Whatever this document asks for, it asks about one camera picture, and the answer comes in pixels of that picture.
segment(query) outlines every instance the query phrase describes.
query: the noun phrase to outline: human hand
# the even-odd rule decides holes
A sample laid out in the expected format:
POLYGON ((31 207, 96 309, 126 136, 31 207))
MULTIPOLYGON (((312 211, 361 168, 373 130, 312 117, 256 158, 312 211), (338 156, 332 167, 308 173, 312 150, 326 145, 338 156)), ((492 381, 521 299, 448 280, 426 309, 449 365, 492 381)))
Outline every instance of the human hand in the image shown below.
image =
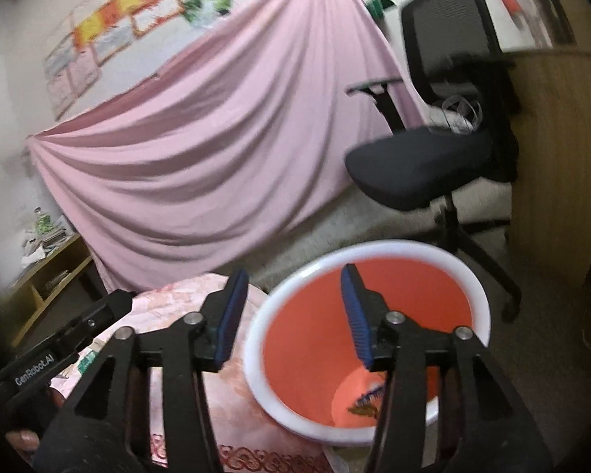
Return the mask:
MULTIPOLYGON (((63 395, 55 388, 48 388, 48 394, 55 406, 61 407, 65 402, 63 395)), ((31 454, 39 448, 39 437, 30 430, 12 430, 7 432, 6 439, 24 459, 30 462, 31 454)))

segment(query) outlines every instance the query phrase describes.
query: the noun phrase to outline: chair backrest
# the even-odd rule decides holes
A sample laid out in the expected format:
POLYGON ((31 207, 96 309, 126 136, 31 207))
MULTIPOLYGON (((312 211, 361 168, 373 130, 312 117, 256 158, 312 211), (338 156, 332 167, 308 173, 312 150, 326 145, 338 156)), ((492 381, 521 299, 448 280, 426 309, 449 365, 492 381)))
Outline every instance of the chair backrest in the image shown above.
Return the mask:
MULTIPOLYGON (((501 48, 485 0, 412 0, 401 10, 411 81, 427 104, 445 99, 442 83, 429 77, 438 65, 460 53, 498 55, 501 48)), ((461 95, 473 85, 460 80, 461 95)))

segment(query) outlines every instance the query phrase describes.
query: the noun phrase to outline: bowl rim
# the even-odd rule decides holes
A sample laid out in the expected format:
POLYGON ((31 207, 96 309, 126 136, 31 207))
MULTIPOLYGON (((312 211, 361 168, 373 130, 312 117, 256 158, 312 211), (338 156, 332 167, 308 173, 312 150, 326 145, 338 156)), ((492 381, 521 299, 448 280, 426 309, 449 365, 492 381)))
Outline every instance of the bowl rim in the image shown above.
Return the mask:
MULTIPOLYGON (((272 290, 249 327, 243 352, 243 370, 254 398, 276 422, 299 436, 334 446, 367 446, 374 439, 375 427, 330 427, 311 421, 283 404, 269 387, 265 376, 262 352, 267 330, 278 311, 305 282, 346 263, 374 257, 421 260, 449 274, 459 284, 471 306, 474 332, 488 346, 490 306, 486 293, 473 271, 453 254, 433 245, 411 240, 378 240, 323 255, 304 265, 272 290)), ((437 417, 438 399, 435 398, 427 403, 426 425, 433 423, 437 417)))

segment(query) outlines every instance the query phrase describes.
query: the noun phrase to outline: table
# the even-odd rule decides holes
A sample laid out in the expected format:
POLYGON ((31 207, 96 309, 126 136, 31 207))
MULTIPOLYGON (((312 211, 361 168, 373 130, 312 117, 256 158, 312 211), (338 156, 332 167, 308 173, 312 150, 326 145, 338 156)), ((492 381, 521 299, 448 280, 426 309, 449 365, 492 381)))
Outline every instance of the table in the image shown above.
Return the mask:
MULTIPOLYGON (((204 274, 145 292, 134 298, 129 314, 101 333, 96 340, 107 342, 124 325, 130 325, 138 333, 168 327, 190 311, 199 311, 206 295, 223 289, 226 279, 217 274, 204 274)), ((266 297, 258 288, 249 287, 231 359, 218 374, 203 374, 210 419, 224 470, 333 473, 322 445, 291 434, 278 425, 259 406, 247 386, 243 372, 244 343, 251 321, 266 297)), ((88 348, 83 350, 79 361, 89 352, 88 348)), ((80 375, 77 366, 67 378, 55 378, 52 386, 67 397, 79 381, 80 375)), ((152 460, 165 465, 161 379, 161 369, 152 368, 149 431, 152 460)), ((329 458, 335 464, 342 463, 331 452, 326 453, 330 454, 329 458)))
POLYGON ((591 53, 510 53, 523 110, 510 244, 574 286, 591 266, 591 53))

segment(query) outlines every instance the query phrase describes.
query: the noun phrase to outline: chair base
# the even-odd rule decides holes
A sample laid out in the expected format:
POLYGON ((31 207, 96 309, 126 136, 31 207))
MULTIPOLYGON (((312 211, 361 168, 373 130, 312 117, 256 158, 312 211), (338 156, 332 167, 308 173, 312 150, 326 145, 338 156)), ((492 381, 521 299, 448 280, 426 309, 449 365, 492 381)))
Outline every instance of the chair base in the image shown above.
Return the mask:
POLYGON ((510 219, 470 222, 461 224, 457 219, 457 208, 451 195, 446 197, 442 212, 436 216, 437 227, 426 233, 406 237, 409 240, 435 243, 438 247, 457 253, 459 250, 468 254, 479 266, 486 270, 508 292, 511 300, 504 306, 501 317, 504 322, 512 323, 519 315, 521 306, 521 290, 506 271, 477 245, 470 235, 495 229, 510 224, 510 219))

